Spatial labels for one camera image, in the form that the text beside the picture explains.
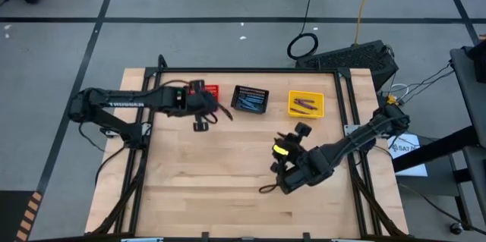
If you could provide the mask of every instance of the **orange striped tape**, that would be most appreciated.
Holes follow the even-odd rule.
[[[17,231],[17,242],[28,241],[42,199],[43,195],[39,192],[34,192],[30,197],[27,208],[25,209],[24,218]]]

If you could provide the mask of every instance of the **gray floor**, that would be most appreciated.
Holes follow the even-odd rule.
[[[312,0],[311,17],[356,17],[361,0]],[[484,0],[461,0],[471,18],[486,18]],[[0,17],[96,18],[103,0],[41,0],[27,5],[11,0]],[[301,17],[307,0],[111,0],[107,17]],[[368,0],[364,17],[461,18],[453,0]],[[9,129],[0,136],[0,190],[35,190],[65,103],[83,60],[94,23],[0,23],[0,121]],[[118,88],[125,68],[153,66],[163,53],[172,67],[291,67],[286,46],[301,29],[289,23],[104,23],[82,87]],[[486,25],[476,24],[478,33]],[[319,52],[349,46],[355,25],[308,24]],[[395,83],[417,83],[447,64],[449,50],[472,44],[463,24],[363,24],[360,42],[382,39],[390,44],[400,67]],[[303,52],[309,44],[299,44]],[[441,137],[470,125],[451,76],[416,96],[404,107],[411,131]],[[87,133],[100,144],[95,127]],[[101,153],[69,124],[41,205],[31,239],[80,235],[93,196],[94,173]],[[463,159],[458,156],[458,166]],[[475,224],[484,228],[471,184],[465,186]],[[456,213],[454,199],[433,197]],[[450,220],[421,198],[402,192],[411,234],[447,240],[480,240],[468,232],[449,234]]]

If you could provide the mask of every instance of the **coiled black cable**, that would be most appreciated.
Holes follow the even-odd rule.
[[[317,39],[317,36],[313,33],[303,33],[304,32],[304,28],[305,28],[305,24],[307,22],[307,16],[308,16],[308,13],[309,13],[309,6],[311,5],[311,0],[308,0],[307,2],[307,9],[305,10],[305,17],[304,17],[304,24],[302,25],[302,30],[301,32],[297,35],[297,37],[295,37],[289,44],[289,46],[287,47],[287,55],[294,59],[294,60],[299,60],[300,58],[304,58],[304,57],[308,57],[308,56],[311,56],[313,55],[314,53],[316,53],[317,51],[317,47],[319,46],[319,40]],[[299,41],[301,38],[304,38],[304,37],[311,37],[314,41],[314,46],[312,47],[312,49],[307,52],[306,54],[303,54],[303,55],[300,55],[300,56],[295,56],[292,54],[292,47],[294,46],[294,44]]]

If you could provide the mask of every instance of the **yellow cable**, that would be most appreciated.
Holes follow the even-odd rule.
[[[358,36],[359,36],[359,28],[361,23],[361,13],[363,12],[363,7],[365,6],[366,0],[361,1],[361,6],[359,7],[359,15],[358,15],[358,23],[356,24],[356,36],[355,36],[355,45],[358,45]]]

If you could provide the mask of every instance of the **white cable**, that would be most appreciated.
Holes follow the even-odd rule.
[[[406,90],[406,92],[405,92],[405,94],[403,94],[403,95],[402,95],[402,96],[401,96],[399,99],[397,99],[397,101],[399,101],[400,99],[402,99],[403,97],[405,97],[407,94],[409,94],[410,88],[409,88],[409,86],[405,85],[404,83],[395,83],[395,84],[393,84],[393,85],[390,87],[390,91],[389,91],[389,93],[392,93],[392,92],[393,92],[393,91],[392,91],[392,89],[393,89],[395,86],[404,86],[404,87],[406,87],[406,89],[407,89],[407,90]]]

